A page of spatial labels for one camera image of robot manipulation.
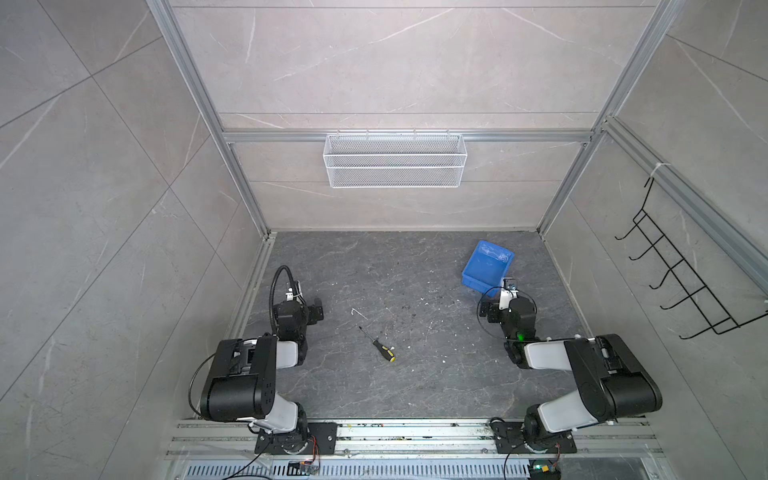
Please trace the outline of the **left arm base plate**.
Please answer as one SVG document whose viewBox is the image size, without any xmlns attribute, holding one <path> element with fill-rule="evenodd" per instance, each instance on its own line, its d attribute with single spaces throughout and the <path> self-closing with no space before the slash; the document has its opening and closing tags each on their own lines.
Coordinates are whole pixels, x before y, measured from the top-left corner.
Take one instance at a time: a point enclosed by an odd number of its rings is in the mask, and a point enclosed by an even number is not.
<svg viewBox="0 0 768 480">
<path fill-rule="evenodd" d="M 256 454 L 332 455 L 335 452 L 339 425 L 334 422 L 300 424 L 290 433 L 267 434 L 260 430 L 254 449 Z"/>
</svg>

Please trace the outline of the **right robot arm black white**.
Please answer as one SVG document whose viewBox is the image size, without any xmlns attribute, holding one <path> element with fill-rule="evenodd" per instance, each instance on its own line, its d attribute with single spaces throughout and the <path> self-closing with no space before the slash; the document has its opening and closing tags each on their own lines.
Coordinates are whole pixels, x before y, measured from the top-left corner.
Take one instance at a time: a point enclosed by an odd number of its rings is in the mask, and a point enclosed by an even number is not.
<svg viewBox="0 0 768 480">
<path fill-rule="evenodd" d="M 574 391 L 526 410 L 524 448 L 545 453 L 576 429 L 661 409 L 661 390 L 620 336 L 542 340 L 535 331 L 537 313 L 533 299 L 502 287 L 484 293 L 476 308 L 479 319 L 501 327 L 505 351 L 518 368 L 573 376 Z"/>
</svg>

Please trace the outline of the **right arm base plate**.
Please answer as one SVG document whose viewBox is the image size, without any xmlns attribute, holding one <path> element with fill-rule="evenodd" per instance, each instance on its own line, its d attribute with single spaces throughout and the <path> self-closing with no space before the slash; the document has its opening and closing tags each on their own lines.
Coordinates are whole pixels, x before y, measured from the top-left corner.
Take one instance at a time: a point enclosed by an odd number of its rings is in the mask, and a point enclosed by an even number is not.
<svg viewBox="0 0 768 480">
<path fill-rule="evenodd" d="M 496 450 L 500 454 L 573 454 L 577 452 L 570 431 L 550 433 L 536 422 L 489 420 Z"/>
</svg>

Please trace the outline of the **black yellow screwdriver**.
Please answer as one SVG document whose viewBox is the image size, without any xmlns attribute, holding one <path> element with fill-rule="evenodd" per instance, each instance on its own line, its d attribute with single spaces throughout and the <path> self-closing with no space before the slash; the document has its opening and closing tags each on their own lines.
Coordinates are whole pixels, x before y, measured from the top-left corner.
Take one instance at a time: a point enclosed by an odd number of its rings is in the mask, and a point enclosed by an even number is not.
<svg viewBox="0 0 768 480">
<path fill-rule="evenodd" d="M 374 338 L 370 334 L 368 334 L 362 326 L 359 326 L 359 330 L 364 334 L 364 336 L 371 342 L 371 344 L 374 346 L 376 351 L 380 354 L 380 356 L 386 361 L 386 362 L 394 362 L 396 357 L 392 350 L 383 345 L 378 338 Z"/>
</svg>

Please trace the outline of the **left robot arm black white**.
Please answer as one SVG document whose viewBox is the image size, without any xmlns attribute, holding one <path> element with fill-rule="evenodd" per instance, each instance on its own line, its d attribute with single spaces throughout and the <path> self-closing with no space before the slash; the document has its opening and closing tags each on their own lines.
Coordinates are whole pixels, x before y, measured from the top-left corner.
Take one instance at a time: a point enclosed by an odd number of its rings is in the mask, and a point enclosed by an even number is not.
<svg viewBox="0 0 768 480">
<path fill-rule="evenodd" d="M 269 436 L 287 454 L 310 444 L 307 415 L 301 404 L 277 392 L 277 372 L 304 363 L 307 328 L 324 319 L 320 299 L 312 304 L 286 300 L 270 310 L 271 331 L 253 339 L 219 343 L 201 398 L 202 418 L 221 423 L 247 423 Z"/>
</svg>

